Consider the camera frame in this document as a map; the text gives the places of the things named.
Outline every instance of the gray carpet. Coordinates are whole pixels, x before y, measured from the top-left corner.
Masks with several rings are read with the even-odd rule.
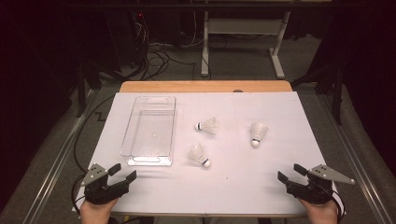
[[[209,43],[209,46],[213,47],[209,53],[211,78],[213,80],[276,79],[275,71],[271,65],[271,59],[267,51],[273,45],[274,41],[275,39],[272,36],[254,40],[229,38],[224,48],[225,41],[222,37],[211,37]],[[305,74],[319,43],[319,40],[310,36],[299,39],[298,41],[286,40],[282,43],[279,58],[287,81],[293,81]],[[200,77],[200,47],[183,49],[167,47],[166,49],[166,52],[172,59],[183,63],[196,63],[196,65],[194,67],[191,64],[170,61],[163,73],[151,79],[208,79],[208,77]],[[161,64],[161,59],[153,58],[150,63],[151,66],[148,71],[150,74],[154,74],[159,68],[156,65]],[[126,74],[130,70],[126,66],[123,69],[123,73]],[[347,90],[344,89],[343,92],[341,108],[343,125],[340,127],[334,124],[329,106],[327,105],[328,97],[331,96],[316,95],[314,87],[315,84],[301,85],[295,91],[299,93],[305,113],[317,138],[325,161],[332,168],[349,177],[358,180],[361,176],[363,177],[363,182],[359,182],[355,186],[346,184],[338,185],[347,210],[347,215],[344,217],[342,223],[390,223],[387,217],[384,218],[381,216],[381,214],[383,215],[387,212],[391,219],[396,220],[394,213],[390,213],[396,209],[394,205],[395,178],[387,169],[385,163],[361,127],[353,104],[348,98]],[[104,87],[89,96],[89,101],[92,102],[90,105],[91,110],[86,111],[85,116],[88,116],[93,108],[116,93],[119,88],[120,83],[104,81]],[[77,93],[73,92],[70,98],[73,100],[73,105],[55,124],[46,141],[35,155],[29,170],[9,200],[7,207],[2,212],[0,223],[22,223],[28,214],[29,217],[25,223],[70,224],[80,222],[76,213],[71,211],[70,194],[72,184],[81,174],[81,171],[74,161],[73,150],[63,151],[64,146],[73,148],[74,141],[65,142],[65,140],[75,128],[76,123],[81,121],[81,119],[76,118],[78,111]],[[111,102],[112,99],[109,99],[93,111],[100,113],[92,113],[79,136],[76,144],[76,155],[84,167],[88,166],[97,140],[105,125],[98,118],[100,114],[102,114],[102,118],[106,117],[111,107]],[[385,211],[379,208],[380,211],[374,212],[377,208],[375,205],[378,204],[378,200],[375,200],[374,203],[367,200],[367,198],[370,198],[367,192],[370,193],[371,191],[366,190],[364,174],[362,175],[359,170],[357,171],[354,168],[356,164],[351,162],[346,147],[352,147],[353,151],[356,152],[361,166],[365,168],[364,174],[369,176],[369,181],[374,186],[375,192],[380,199],[379,203],[383,204],[383,207],[386,209]],[[59,155],[64,156],[64,160],[60,160]],[[51,167],[58,168],[60,174],[52,179],[51,183],[53,186],[46,188],[50,191],[49,194],[39,194],[43,183],[49,182],[46,180],[46,177],[48,173],[53,171]],[[36,212],[36,216],[32,215],[32,212],[29,212],[34,202],[38,202],[32,210]],[[290,218],[288,220],[273,219],[273,223],[285,223],[286,221],[287,223],[308,223],[306,218]]]

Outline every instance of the shuttlecock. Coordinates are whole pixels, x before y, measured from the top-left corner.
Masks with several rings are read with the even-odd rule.
[[[204,153],[204,149],[202,148],[201,144],[195,145],[192,147],[187,154],[189,159],[198,161],[201,163],[204,167],[209,167],[210,166],[210,160],[206,157]]]
[[[254,122],[251,125],[251,145],[257,147],[267,131],[268,127],[265,124]]]
[[[195,124],[195,130],[204,131],[213,135],[216,134],[217,128],[218,122],[216,121],[216,118],[211,118],[205,122],[199,122]]]

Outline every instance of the clear plastic container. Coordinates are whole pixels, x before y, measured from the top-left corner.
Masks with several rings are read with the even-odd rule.
[[[121,156],[129,165],[171,165],[175,120],[175,97],[136,97]]]

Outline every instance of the human hand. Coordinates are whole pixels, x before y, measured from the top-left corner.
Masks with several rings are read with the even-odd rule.
[[[88,201],[84,201],[79,212],[81,214],[82,224],[107,224],[110,218],[110,212],[113,206],[117,203],[119,198],[114,199],[104,204],[93,204]]]
[[[305,207],[306,214],[312,224],[336,224],[337,205],[333,201],[325,204],[312,204],[302,199],[298,201]]]

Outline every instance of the white tabletop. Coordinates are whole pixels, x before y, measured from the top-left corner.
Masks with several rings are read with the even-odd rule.
[[[134,99],[160,95],[177,98],[173,163],[129,166],[120,149]],[[211,117],[219,121],[217,135],[194,130],[196,122]],[[250,144],[255,121],[269,127],[257,148]],[[187,158],[198,143],[212,162],[209,168]],[[94,162],[105,168],[121,163],[121,171],[109,178],[109,184],[137,171],[130,192],[113,208],[115,213],[228,217],[304,216],[304,208],[286,192],[277,172],[306,185],[306,177],[294,172],[293,164],[312,168],[325,163],[300,99],[292,91],[117,93],[92,156]]]

